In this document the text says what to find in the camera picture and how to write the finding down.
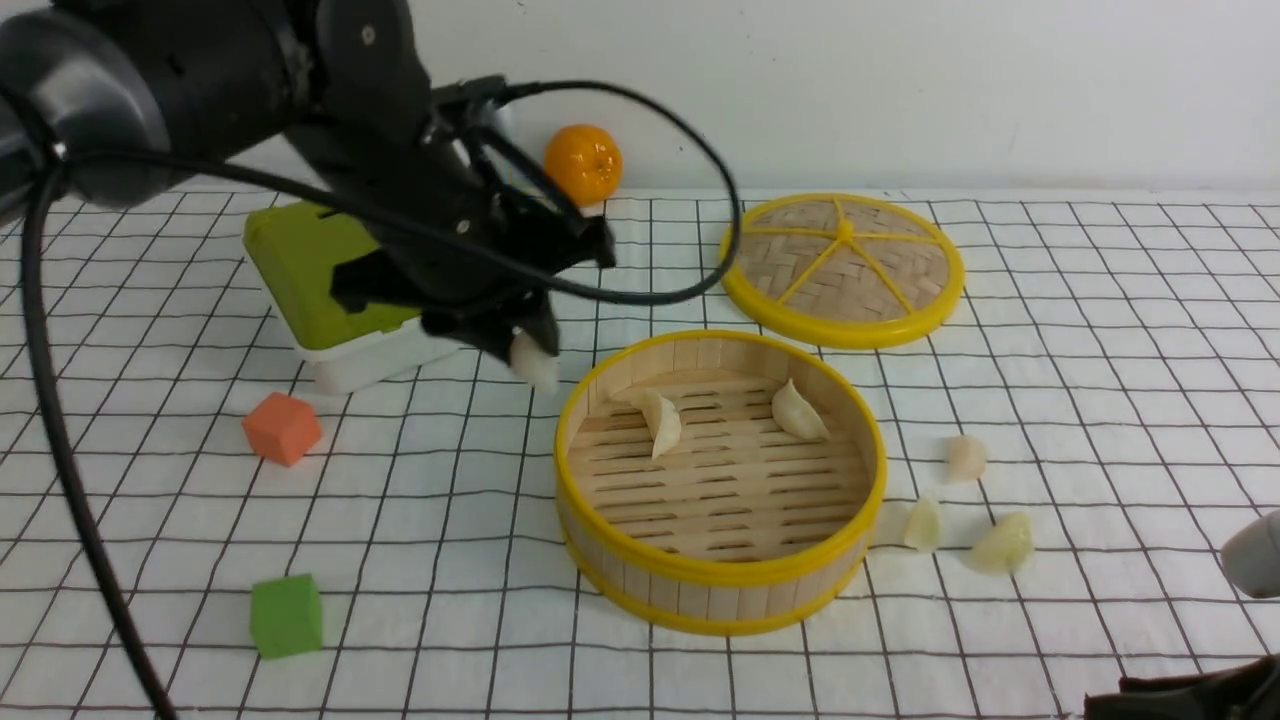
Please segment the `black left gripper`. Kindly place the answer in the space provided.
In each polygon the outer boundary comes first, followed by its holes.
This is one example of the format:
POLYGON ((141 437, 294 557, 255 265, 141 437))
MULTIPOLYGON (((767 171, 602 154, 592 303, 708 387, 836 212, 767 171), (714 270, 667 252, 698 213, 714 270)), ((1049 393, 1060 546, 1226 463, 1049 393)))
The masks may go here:
POLYGON ((412 225, 361 217, 374 249, 335 265, 330 297, 348 313, 415 310, 426 334, 509 365, 516 328, 550 357, 561 355, 561 329, 549 293, 500 260, 554 275, 585 261, 612 268, 616 251, 603 219, 500 177, 493 154, 531 165, 500 131, 507 94, 503 77, 484 76, 344 117, 315 110, 285 140, 335 196, 412 225))

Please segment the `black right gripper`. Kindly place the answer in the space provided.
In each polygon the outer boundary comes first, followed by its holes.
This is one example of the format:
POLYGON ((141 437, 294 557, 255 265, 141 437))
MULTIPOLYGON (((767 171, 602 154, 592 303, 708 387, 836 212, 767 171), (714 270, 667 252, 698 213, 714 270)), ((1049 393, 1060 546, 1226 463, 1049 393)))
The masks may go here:
POLYGON ((1277 719, 1279 656, 1183 676, 1123 676, 1084 700, 1085 719, 1277 719))

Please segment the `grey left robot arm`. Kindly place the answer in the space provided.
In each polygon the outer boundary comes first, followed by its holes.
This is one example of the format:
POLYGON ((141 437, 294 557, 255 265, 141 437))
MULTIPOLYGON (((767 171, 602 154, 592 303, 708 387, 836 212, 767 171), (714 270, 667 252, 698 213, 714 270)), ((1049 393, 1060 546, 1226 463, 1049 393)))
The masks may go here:
POLYGON ((502 78, 434 87, 404 1, 54 1, 3 22, 3 220, 61 145, 225 161, 280 136, 335 195, 558 274, 602 219, 481 159, 502 78))

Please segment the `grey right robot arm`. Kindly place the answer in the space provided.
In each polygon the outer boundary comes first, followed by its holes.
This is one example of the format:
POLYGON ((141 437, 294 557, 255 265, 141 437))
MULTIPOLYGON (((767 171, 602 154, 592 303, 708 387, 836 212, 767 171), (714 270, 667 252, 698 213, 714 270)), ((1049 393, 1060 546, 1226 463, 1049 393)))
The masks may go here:
MULTIPOLYGON (((1279 512, 1240 529, 1222 548, 1222 573, 1253 600, 1279 597, 1279 512)), ((1084 719, 1277 719, 1279 657, 1199 675, 1124 676, 1117 692, 1088 696, 1084 719)))

